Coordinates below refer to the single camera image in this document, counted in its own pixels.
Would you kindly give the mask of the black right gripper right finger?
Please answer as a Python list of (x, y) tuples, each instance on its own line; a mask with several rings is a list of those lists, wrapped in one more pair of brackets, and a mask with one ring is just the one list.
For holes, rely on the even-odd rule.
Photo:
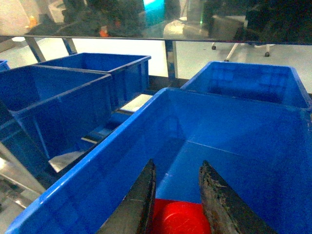
[(275, 234), (208, 161), (199, 167), (203, 212), (213, 234)]

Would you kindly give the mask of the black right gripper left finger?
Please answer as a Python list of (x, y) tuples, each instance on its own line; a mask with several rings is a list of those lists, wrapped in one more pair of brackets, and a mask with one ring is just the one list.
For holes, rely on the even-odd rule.
[(148, 234), (156, 199), (156, 166), (149, 159), (119, 206), (102, 224), (98, 234)]

